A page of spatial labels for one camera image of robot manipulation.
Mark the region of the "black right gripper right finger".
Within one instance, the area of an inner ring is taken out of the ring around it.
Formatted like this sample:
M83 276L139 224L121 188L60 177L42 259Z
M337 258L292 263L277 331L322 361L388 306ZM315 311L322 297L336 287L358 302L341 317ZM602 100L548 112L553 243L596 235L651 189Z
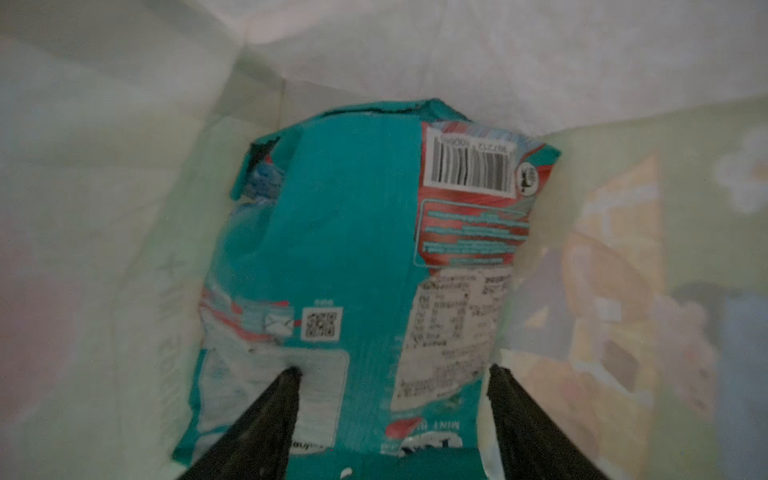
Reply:
M607 479L509 369L490 366L487 397L506 479Z

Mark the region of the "white paper shopping bag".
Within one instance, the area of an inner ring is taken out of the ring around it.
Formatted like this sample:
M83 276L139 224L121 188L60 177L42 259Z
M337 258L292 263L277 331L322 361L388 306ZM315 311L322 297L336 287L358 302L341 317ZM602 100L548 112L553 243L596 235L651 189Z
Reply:
M767 475L763 1L5 1L1 475L180 479L251 144L437 99L559 152L489 369L607 479Z

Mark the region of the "teal mint candy bag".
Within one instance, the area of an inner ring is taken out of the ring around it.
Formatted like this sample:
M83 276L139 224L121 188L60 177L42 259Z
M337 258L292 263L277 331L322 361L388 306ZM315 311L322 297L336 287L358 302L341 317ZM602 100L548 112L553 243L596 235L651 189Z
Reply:
M205 276L173 457L186 471L285 369L285 479L482 479L477 413L516 251L558 150L437 99L255 140Z

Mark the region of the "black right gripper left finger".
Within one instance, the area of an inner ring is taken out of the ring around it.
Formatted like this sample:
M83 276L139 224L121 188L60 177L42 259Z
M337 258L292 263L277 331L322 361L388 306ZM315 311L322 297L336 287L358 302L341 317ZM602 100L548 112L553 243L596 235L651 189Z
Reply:
M283 480L299 406L301 370L283 370L180 480Z

